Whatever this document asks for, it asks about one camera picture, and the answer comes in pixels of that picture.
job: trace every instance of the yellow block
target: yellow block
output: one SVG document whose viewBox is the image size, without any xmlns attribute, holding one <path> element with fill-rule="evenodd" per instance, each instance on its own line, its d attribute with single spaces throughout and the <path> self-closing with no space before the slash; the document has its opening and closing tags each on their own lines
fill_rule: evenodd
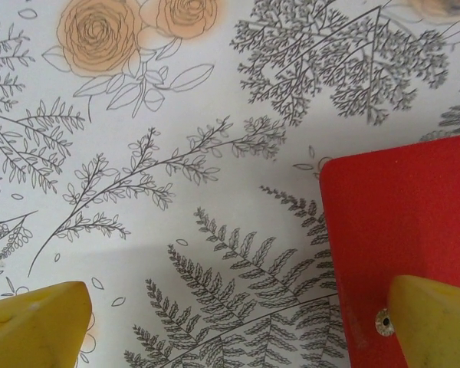
<svg viewBox="0 0 460 368">
<path fill-rule="evenodd" d="M 0 368 L 72 368 L 92 305 L 83 282 L 0 301 Z"/>
<path fill-rule="evenodd" d="M 388 308 L 409 368 L 460 368 L 460 288 L 399 276 Z"/>
</svg>

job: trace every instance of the red object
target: red object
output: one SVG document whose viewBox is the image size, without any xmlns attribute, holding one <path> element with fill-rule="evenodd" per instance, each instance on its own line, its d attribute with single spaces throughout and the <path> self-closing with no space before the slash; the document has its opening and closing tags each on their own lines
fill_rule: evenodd
<svg viewBox="0 0 460 368">
<path fill-rule="evenodd" d="M 334 159 L 320 174 L 353 368 L 406 368 L 376 314 L 394 276 L 460 287 L 460 136 Z"/>
</svg>

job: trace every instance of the leaf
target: leaf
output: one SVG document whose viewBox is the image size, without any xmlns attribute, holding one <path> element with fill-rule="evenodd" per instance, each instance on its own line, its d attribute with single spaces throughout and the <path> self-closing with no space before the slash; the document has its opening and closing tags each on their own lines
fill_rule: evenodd
<svg viewBox="0 0 460 368">
<path fill-rule="evenodd" d="M 116 93 L 109 103 L 109 106 L 107 106 L 107 109 L 117 110 L 131 104 L 138 98 L 140 91 L 141 88 L 139 84 L 127 84 Z"/>
<path fill-rule="evenodd" d="M 18 14 L 21 18 L 28 20 L 36 19 L 38 17 L 38 13 L 31 8 L 22 9 L 18 11 Z"/>
<path fill-rule="evenodd" d="M 305 171 L 314 169 L 314 165 L 310 165 L 308 163 L 297 163 L 293 165 L 293 167 L 296 167 L 299 170 L 305 170 Z"/>
<path fill-rule="evenodd" d="M 130 56 L 128 61 L 126 62 L 127 71 L 132 75 L 136 76 L 138 71 L 140 70 L 141 66 L 141 57 L 138 51 L 134 51 L 133 54 Z"/>
<path fill-rule="evenodd" d="M 151 88 L 145 93 L 144 101 L 146 107 L 153 112 L 158 111 L 166 98 L 159 90 Z"/>
<path fill-rule="evenodd" d="M 108 75 L 100 75 L 99 77 L 92 78 L 74 93 L 74 97 L 103 94 L 106 92 L 110 80 L 111 77 Z"/>
<path fill-rule="evenodd" d="M 123 305 L 125 301 L 126 301 L 125 297 L 117 297 L 116 299 L 114 299 L 113 303 L 110 306 L 119 307 L 120 305 Z"/>
<path fill-rule="evenodd" d="M 166 45 L 162 51 L 157 55 L 156 60 L 163 60 L 173 56 L 181 47 L 182 39 L 174 38 L 172 42 Z"/>
<path fill-rule="evenodd" d="M 71 71 L 70 65 L 64 56 L 63 48 L 61 46 L 53 46 L 42 54 L 42 57 L 58 71 L 67 73 Z"/>
<path fill-rule="evenodd" d="M 211 64 L 201 64 L 197 67 L 191 67 L 174 79 L 170 84 L 170 89 L 174 92 L 191 90 L 206 81 L 213 72 L 214 67 Z"/>
<path fill-rule="evenodd" d="M 252 259 L 252 263 L 258 267 L 262 266 L 262 263 L 264 262 L 264 259 L 266 255 L 268 255 L 269 249 L 271 249 L 271 246 L 276 238 L 269 238 L 266 239 L 259 250 L 255 253 L 255 256 Z"/>
<path fill-rule="evenodd" d="M 100 282 L 98 278 L 92 278 L 92 285 L 96 289 L 104 290 L 104 286 L 102 285 L 102 282 Z"/>
</svg>

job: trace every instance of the floral wallpaper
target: floral wallpaper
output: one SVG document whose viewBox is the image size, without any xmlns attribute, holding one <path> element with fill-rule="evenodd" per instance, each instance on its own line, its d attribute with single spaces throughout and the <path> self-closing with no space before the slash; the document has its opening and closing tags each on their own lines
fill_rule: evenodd
<svg viewBox="0 0 460 368">
<path fill-rule="evenodd" d="M 320 172 L 459 134 L 458 5 L 4 0 L 0 298 L 84 281 L 77 367 L 348 367 Z"/>
</svg>

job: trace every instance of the rose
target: rose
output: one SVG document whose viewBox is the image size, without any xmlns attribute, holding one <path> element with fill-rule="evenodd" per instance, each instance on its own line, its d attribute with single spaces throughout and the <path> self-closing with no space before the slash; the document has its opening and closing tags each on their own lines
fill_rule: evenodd
<svg viewBox="0 0 460 368">
<path fill-rule="evenodd" d="M 216 0 L 147 0 L 140 9 L 146 24 L 164 35 L 186 39 L 207 32 L 216 15 Z"/>
<path fill-rule="evenodd" d="M 116 74 L 137 50 L 136 0 L 72 0 L 61 14 L 57 37 L 73 72 Z"/>
</svg>

